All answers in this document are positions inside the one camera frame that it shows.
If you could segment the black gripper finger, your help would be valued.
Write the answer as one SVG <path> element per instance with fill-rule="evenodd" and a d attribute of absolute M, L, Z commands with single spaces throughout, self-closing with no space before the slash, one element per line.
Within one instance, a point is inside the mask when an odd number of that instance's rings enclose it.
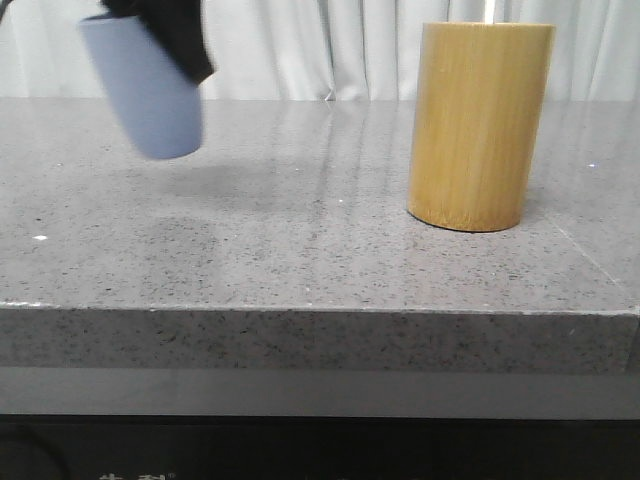
<path fill-rule="evenodd" d="M 180 71 L 195 85 L 215 72 L 204 40 L 202 1 L 101 1 L 117 18 L 137 17 Z"/>

